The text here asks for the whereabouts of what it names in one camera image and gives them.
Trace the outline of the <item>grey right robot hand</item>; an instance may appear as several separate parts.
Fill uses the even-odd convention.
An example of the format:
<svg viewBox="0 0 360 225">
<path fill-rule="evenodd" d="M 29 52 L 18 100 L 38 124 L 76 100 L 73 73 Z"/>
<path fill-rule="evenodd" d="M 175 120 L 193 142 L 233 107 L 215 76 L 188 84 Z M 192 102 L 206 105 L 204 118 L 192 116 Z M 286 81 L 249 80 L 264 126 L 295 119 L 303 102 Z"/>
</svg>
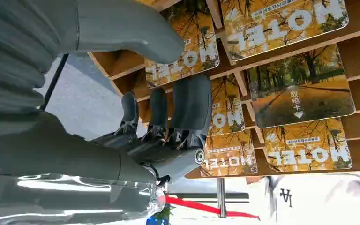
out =
<svg viewBox="0 0 360 225">
<path fill-rule="evenodd" d="M 163 210 L 166 182 L 205 159 L 210 79 L 176 81 L 166 130 L 165 91 L 138 138 L 134 93 L 117 131 L 91 141 L 69 134 L 37 92 L 58 55 L 131 50 L 170 64 L 184 42 L 153 7 L 134 0 L 0 0 L 0 225 L 97 225 Z"/>
</svg>

